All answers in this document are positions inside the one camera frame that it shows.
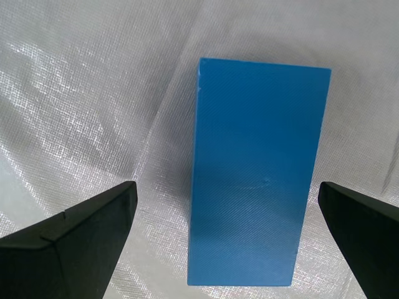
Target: blue rectangular block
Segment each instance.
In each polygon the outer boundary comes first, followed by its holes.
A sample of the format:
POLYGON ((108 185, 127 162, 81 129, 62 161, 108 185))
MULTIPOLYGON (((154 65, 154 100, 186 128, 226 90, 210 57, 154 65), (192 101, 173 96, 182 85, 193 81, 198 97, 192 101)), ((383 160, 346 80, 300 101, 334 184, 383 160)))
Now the blue rectangular block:
POLYGON ((291 284, 330 70, 201 59, 189 285, 291 284))

